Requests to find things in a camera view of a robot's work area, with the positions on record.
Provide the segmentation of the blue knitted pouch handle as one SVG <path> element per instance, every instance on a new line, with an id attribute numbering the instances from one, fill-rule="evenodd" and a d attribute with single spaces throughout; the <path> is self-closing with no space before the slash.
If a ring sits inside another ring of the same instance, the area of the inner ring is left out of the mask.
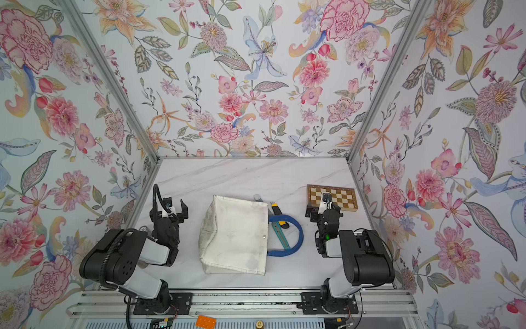
<path id="1" fill-rule="evenodd" d="M 271 217 L 272 217 L 271 219 L 272 222 L 287 221 L 291 226 L 296 227 L 297 242 L 296 244 L 292 245 L 291 243 L 292 240 L 290 239 L 291 232 L 286 232 L 284 229 L 282 229 L 290 245 L 290 250 L 284 250 L 283 247 L 282 249 L 269 249 L 267 251 L 267 256 L 287 257 L 287 256 L 291 256 L 295 254 L 296 252 L 298 252 L 304 243 L 304 231 L 303 231 L 301 224 L 296 219 L 294 219 L 293 217 L 289 215 L 278 215 L 278 216 L 271 216 Z"/>

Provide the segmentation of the large yellow black utility knife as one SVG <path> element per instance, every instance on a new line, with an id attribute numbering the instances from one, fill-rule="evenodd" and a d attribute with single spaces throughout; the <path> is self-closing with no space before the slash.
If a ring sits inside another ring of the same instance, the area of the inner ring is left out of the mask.
<path id="1" fill-rule="evenodd" d="M 271 209 L 273 211 L 273 214 L 275 216 L 278 216 L 278 215 L 282 215 L 282 211 L 281 209 L 279 208 L 278 204 L 277 203 L 272 203 L 271 204 Z M 287 221 L 279 221 L 279 226 L 282 228 L 282 229 L 289 229 L 290 225 Z"/>

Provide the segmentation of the white canvas tote pouch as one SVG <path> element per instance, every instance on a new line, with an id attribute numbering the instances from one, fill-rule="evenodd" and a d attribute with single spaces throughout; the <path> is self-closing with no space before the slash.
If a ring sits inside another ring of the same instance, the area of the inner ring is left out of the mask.
<path id="1" fill-rule="evenodd" d="M 205 274 L 266 273 L 268 204 L 216 195 L 199 233 Z"/>

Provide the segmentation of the teal utility knife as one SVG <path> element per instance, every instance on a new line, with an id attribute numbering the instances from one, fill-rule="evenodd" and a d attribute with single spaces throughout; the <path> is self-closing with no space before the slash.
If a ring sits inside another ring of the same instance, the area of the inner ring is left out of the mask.
<path id="1" fill-rule="evenodd" d="M 286 236 L 284 235 L 284 232 L 282 230 L 282 226 L 279 224 L 279 222 L 272 222 L 272 217 L 269 218 L 269 223 L 271 224 L 274 233 L 276 234 L 280 244 L 282 245 L 284 250 L 290 250 L 290 245 L 287 241 Z"/>

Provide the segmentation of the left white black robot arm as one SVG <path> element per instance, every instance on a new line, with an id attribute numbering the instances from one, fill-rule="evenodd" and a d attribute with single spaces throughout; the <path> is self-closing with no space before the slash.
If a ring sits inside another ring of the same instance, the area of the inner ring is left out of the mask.
<path id="1" fill-rule="evenodd" d="M 188 207 L 181 201 L 182 211 L 159 211 L 150 215 L 153 232 L 111 229 L 82 259 L 79 275 L 103 288 L 118 291 L 148 311 L 163 314 L 176 307 L 165 280 L 148 274 L 138 263 L 171 267 L 179 253 L 179 225 L 188 219 Z"/>

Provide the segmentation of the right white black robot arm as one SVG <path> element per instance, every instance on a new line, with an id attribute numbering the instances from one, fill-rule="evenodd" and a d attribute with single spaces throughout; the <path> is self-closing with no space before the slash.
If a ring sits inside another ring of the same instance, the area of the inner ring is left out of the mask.
<path id="1" fill-rule="evenodd" d="M 339 259 L 342 268 L 326 278 L 318 292 L 301 294 L 305 315 L 358 313 L 355 295 L 366 288 L 394 282 L 393 258 L 375 230 L 340 229 L 341 208 L 331 202 L 308 205 L 305 216 L 317 226 L 315 245 L 326 259 Z"/>

